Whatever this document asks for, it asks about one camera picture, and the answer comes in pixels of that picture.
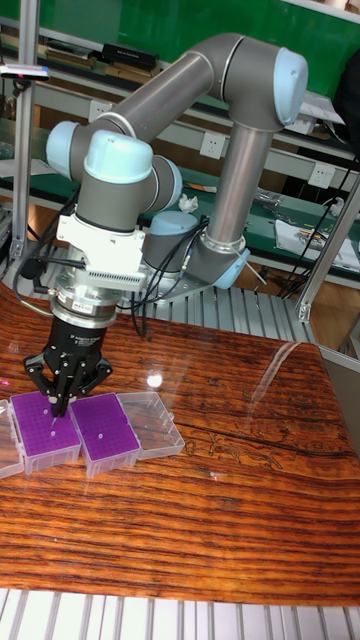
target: pipette tip box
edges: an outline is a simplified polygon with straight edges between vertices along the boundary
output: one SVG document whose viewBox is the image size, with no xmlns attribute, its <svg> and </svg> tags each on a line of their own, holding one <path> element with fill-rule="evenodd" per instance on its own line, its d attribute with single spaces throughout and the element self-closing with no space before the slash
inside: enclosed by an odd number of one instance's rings
<svg viewBox="0 0 360 640">
<path fill-rule="evenodd" d="M 76 462 L 80 439 L 69 410 L 54 418 L 51 404 L 40 391 L 13 396 L 11 404 L 24 454 L 25 473 Z"/>
<path fill-rule="evenodd" d="M 39 391 L 13 396 L 0 401 L 0 478 L 76 462 L 80 448 L 88 477 L 176 455 L 184 441 L 173 417 L 155 391 L 81 398 L 63 418 Z"/>
<path fill-rule="evenodd" d="M 82 398 L 70 409 L 82 442 L 86 475 L 134 466 L 140 451 L 115 393 Z"/>
</svg>

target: wood grain surface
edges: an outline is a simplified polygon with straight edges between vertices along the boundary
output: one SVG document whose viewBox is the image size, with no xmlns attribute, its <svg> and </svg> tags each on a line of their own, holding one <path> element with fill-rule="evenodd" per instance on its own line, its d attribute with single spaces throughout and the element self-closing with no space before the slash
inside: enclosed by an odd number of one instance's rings
<svg viewBox="0 0 360 640">
<path fill-rule="evenodd" d="M 0 285 L 0 398 L 50 320 Z M 89 480 L 0 480 L 0 587 L 259 604 L 360 604 L 360 467 L 317 347 L 121 316 L 93 394 L 159 395 L 186 446 Z"/>
</svg>

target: purple pipette tip rack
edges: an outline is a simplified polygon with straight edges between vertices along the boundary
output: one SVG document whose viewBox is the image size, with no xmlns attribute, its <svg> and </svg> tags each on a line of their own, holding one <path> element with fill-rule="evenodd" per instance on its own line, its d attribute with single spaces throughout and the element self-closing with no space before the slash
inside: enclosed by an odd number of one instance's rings
<svg viewBox="0 0 360 640">
<path fill-rule="evenodd" d="M 77 400 L 71 405 L 91 460 L 140 449 L 115 393 Z"/>
<path fill-rule="evenodd" d="M 38 456 L 80 444 L 69 411 L 63 418 L 54 418 L 48 398 L 40 391 L 13 396 L 11 402 L 27 456 Z"/>
</svg>

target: power outlet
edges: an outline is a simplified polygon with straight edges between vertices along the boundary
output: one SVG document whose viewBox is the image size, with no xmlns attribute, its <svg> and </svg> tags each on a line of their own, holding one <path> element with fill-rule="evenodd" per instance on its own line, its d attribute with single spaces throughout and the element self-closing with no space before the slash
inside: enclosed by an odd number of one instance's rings
<svg viewBox="0 0 360 640">
<path fill-rule="evenodd" d="M 105 100 L 91 100 L 89 109 L 89 122 L 93 122 L 101 113 L 110 111 L 113 104 Z"/>
<path fill-rule="evenodd" d="M 320 189 L 327 189 L 330 187 L 334 175 L 335 167 L 331 166 L 331 164 L 320 164 L 316 162 L 308 184 L 319 187 Z"/>
<path fill-rule="evenodd" d="M 200 155 L 219 160 L 219 158 L 221 158 L 221 152 L 224 148 L 224 144 L 225 136 L 218 136 L 216 133 L 206 131 L 201 143 Z"/>
</svg>

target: green wall panel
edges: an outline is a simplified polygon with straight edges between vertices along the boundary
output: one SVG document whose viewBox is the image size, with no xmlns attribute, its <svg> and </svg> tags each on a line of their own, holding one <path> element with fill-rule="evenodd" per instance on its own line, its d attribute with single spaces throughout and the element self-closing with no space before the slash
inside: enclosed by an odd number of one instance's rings
<svg viewBox="0 0 360 640">
<path fill-rule="evenodd" d="M 0 0 L 0 15 L 18 19 L 19 4 Z M 360 48 L 360 24 L 281 0 L 42 0 L 40 23 L 148 49 L 169 62 L 204 38 L 243 33 L 304 55 L 308 88 L 330 97 L 346 60 Z"/>
</svg>

